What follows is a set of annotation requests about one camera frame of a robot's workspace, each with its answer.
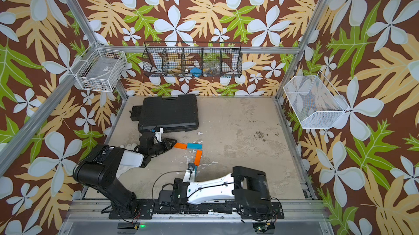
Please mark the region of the orange block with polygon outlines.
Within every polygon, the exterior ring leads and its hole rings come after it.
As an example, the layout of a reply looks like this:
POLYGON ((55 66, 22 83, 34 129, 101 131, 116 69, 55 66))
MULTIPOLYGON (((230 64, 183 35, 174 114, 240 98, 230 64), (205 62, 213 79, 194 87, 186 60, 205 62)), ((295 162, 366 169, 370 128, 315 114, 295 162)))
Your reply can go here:
POLYGON ((187 149, 187 144, 177 142, 174 145, 174 148, 186 150, 187 149))
POLYGON ((202 150, 196 151, 195 159, 194 159, 194 165, 195 166, 199 166, 200 165, 202 155, 203 155, 203 151, 202 150))

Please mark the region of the white mesh basket right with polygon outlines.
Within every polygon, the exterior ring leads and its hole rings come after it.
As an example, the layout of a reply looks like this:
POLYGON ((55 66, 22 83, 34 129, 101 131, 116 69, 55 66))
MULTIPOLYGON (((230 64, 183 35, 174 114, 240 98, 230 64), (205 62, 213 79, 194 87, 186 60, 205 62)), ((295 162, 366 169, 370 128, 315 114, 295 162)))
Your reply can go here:
POLYGON ((321 71, 294 76, 283 89, 303 129, 330 129, 349 108, 321 71))

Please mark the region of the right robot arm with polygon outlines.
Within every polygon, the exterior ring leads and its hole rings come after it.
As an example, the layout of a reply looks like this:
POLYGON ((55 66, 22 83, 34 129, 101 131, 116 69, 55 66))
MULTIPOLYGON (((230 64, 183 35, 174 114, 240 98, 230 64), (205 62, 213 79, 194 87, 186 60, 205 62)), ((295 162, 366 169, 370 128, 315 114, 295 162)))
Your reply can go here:
POLYGON ((184 177, 162 186, 158 204, 170 213, 237 212, 243 219, 266 221, 276 214, 263 171, 235 166, 226 176, 196 181, 197 166, 190 164, 184 177))

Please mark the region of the white work glove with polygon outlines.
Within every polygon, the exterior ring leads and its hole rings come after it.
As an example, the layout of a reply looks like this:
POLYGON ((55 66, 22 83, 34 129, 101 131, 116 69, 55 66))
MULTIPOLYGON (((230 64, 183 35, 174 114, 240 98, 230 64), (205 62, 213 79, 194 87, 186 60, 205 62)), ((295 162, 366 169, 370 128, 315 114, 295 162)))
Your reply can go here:
POLYGON ((137 143, 130 143, 130 144, 125 144, 125 145, 120 145, 120 148, 133 152, 136 146, 137 146, 137 143))

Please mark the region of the black plastic tool case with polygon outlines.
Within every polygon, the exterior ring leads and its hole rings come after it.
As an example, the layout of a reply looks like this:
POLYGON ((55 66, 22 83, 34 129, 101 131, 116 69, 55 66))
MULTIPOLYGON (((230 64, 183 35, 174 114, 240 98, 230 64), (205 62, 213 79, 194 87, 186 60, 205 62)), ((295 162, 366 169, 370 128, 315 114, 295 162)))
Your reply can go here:
POLYGON ((147 97, 133 106, 131 120, 138 123, 140 133, 162 128, 164 132, 193 131, 199 127, 197 97, 147 97))

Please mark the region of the blue object in basket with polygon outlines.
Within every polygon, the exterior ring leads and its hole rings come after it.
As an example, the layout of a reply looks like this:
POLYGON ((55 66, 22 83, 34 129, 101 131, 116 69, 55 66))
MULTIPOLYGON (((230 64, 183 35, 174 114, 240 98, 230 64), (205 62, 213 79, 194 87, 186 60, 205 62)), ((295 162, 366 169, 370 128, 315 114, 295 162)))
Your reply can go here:
POLYGON ((195 78, 199 78, 202 76, 203 71, 200 68, 195 67, 190 70, 190 74, 192 74, 195 78))

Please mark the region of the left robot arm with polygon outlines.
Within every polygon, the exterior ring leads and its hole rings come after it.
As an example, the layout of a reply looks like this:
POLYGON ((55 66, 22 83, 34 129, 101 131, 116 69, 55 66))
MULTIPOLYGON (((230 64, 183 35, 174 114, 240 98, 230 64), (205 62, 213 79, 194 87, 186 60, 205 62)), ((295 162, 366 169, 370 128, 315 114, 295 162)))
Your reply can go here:
POLYGON ((72 177, 80 184, 99 191, 111 201, 111 206, 122 218, 133 218, 140 212, 135 193, 118 179, 120 167, 144 168, 152 158, 168 152, 177 140, 158 141, 154 134, 145 134, 132 150, 97 144, 86 158, 76 164, 72 177))

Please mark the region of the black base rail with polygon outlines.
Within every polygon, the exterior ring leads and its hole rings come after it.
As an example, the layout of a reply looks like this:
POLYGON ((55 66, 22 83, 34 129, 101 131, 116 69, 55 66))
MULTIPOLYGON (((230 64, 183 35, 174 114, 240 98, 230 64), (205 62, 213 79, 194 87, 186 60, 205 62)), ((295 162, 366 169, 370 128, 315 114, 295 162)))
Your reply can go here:
POLYGON ((258 213, 251 210, 248 206, 238 204, 232 200, 204 202, 200 205, 186 206, 162 206, 153 200, 137 200, 137 211, 132 217, 134 220, 151 220, 155 215, 209 215, 219 214, 238 214, 243 220, 254 221, 276 221, 284 219, 282 205, 278 201, 271 203, 271 208, 267 213, 258 213))

